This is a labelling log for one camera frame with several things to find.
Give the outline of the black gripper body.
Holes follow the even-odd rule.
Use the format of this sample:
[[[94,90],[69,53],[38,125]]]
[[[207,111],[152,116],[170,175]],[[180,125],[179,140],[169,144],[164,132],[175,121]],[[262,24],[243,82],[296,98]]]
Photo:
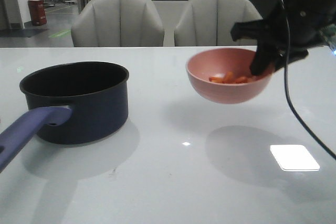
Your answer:
[[[267,17],[276,45],[294,50],[327,45],[335,51],[335,0],[281,0]]]

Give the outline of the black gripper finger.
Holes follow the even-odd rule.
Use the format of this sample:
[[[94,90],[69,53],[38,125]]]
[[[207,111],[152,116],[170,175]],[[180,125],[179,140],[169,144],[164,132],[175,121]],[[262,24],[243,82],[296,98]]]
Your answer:
[[[251,74],[261,75],[268,66],[277,61],[279,57],[279,51],[274,45],[258,40],[257,50],[249,67]]]
[[[287,57],[287,51],[285,49],[276,47],[276,58],[274,60],[275,72],[299,60],[303,60],[308,56],[308,50],[290,50],[289,56]]]

